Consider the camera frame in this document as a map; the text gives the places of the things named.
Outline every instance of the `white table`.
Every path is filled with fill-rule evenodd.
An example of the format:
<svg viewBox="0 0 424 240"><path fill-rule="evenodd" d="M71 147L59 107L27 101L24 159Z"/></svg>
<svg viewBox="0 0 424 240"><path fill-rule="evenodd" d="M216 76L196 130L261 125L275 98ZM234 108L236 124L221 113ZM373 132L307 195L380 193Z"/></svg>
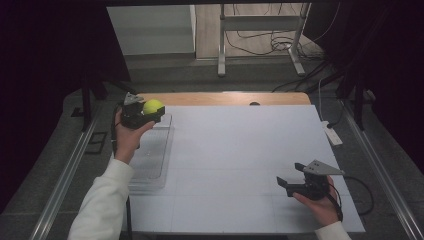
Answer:
<svg viewBox="0 0 424 240"><path fill-rule="evenodd" d="M167 106L174 136L163 189L131 195L133 231L155 234L292 234L319 228L276 176L303 183L294 163L338 168L316 109ZM348 232L364 232L341 176L334 176Z"/></svg>

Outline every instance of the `human hand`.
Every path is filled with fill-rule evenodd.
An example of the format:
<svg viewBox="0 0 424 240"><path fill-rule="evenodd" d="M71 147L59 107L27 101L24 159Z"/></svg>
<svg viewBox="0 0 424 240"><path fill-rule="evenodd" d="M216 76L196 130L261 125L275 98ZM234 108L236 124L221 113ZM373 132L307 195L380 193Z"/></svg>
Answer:
<svg viewBox="0 0 424 240"><path fill-rule="evenodd" d="M116 131L116 152L115 159L129 164L134 156L135 150L140 144L141 136L152 129L155 125L154 121L146 123L139 129L130 129L122 126L121 124L122 109L117 111L115 115L115 131Z"/></svg>
<svg viewBox="0 0 424 240"><path fill-rule="evenodd" d="M333 179L330 176L327 176L327 179L328 182L334 186ZM336 191L331 186L330 195L334 199L337 199ZM323 199L320 199L318 201L313 201L299 193L293 193L293 197L296 198L299 202L306 205L314 214L315 219L317 219L317 221L322 226L328 226L339 221L336 209L333 203L331 203L331 201L327 197L324 197Z"/></svg>

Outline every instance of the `wall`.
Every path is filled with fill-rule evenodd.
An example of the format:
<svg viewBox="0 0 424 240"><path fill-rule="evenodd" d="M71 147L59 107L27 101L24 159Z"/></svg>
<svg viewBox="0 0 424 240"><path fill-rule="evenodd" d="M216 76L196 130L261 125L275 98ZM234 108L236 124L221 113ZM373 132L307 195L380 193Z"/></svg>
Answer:
<svg viewBox="0 0 424 240"><path fill-rule="evenodd" d="M124 55L194 53L191 6L108 7Z"/></svg>

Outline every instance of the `tennis ball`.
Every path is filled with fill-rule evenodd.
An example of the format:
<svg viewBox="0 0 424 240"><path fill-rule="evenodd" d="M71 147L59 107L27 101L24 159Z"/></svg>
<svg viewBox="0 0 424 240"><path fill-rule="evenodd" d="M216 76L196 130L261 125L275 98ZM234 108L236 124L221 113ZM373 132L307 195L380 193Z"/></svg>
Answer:
<svg viewBox="0 0 424 240"><path fill-rule="evenodd" d="M159 100L151 99L147 101L146 103L144 103L143 113L144 114L155 113L161 107L163 107L163 103L161 103Z"/></svg>

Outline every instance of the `clear plastic container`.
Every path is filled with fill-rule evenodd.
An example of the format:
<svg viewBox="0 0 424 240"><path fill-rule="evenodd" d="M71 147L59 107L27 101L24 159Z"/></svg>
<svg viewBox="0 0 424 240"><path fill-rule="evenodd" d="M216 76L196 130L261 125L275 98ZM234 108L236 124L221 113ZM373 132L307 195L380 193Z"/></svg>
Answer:
<svg viewBox="0 0 424 240"><path fill-rule="evenodd" d="M166 184L172 145L172 115L165 114L161 122L143 134L140 148L130 162L135 170L128 187L131 194L163 188Z"/></svg>

